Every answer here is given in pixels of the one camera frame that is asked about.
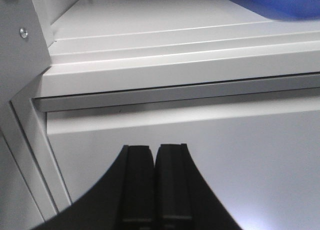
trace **blue plastic tray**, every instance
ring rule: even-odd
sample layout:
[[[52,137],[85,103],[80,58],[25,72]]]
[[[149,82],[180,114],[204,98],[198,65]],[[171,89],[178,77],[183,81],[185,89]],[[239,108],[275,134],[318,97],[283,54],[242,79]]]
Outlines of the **blue plastic tray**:
[[[297,17],[320,16],[320,0],[252,0]]]

